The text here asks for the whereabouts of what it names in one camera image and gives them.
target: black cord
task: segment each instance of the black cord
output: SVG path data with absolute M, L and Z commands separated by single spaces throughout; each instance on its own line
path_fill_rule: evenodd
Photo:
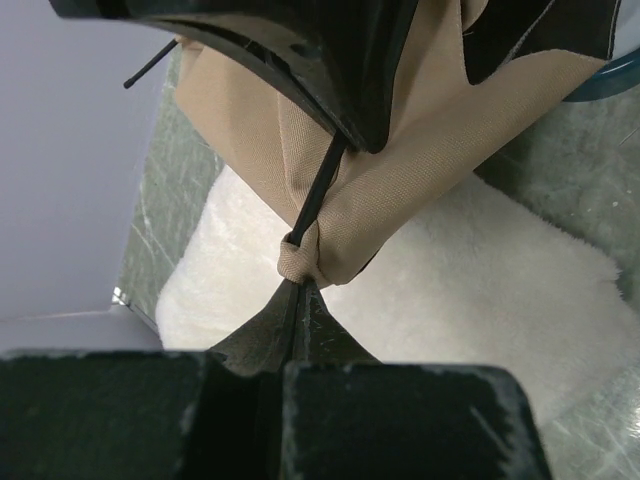
M 345 137 L 342 132 L 338 131 L 333 137 L 331 145 L 329 145 L 329 148 L 327 149 L 324 160 L 322 161 L 316 178 L 313 180 L 313 184 L 311 185 L 311 190 L 309 190 L 309 194 L 304 201 L 300 215 L 298 215 L 298 220 L 289 234 L 288 241 L 290 244 L 299 247 L 300 243 L 302 243 L 304 233 L 318 218 L 324 197 L 327 194 L 331 181 L 333 180 L 333 176 L 340 165 L 342 154 L 348 145 L 349 142 L 347 137 Z
M 162 50 L 160 50 L 155 55 L 155 57 L 153 57 L 151 60 L 149 60 L 149 62 L 144 67 L 142 67 L 138 73 L 136 73 L 133 77 L 131 77 L 126 82 L 124 82 L 124 88 L 126 88 L 128 90 L 131 87 L 133 87 L 138 80 L 140 80 L 142 77 L 144 77 L 149 70 L 151 70 L 153 67 L 155 67 L 160 62 L 160 60 L 162 60 L 164 57 L 169 55 L 169 53 L 171 53 L 171 50 L 176 48 L 178 45 L 179 45 L 179 43 L 175 39 L 171 40 L 169 43 L 167 43 L 167 45 Z

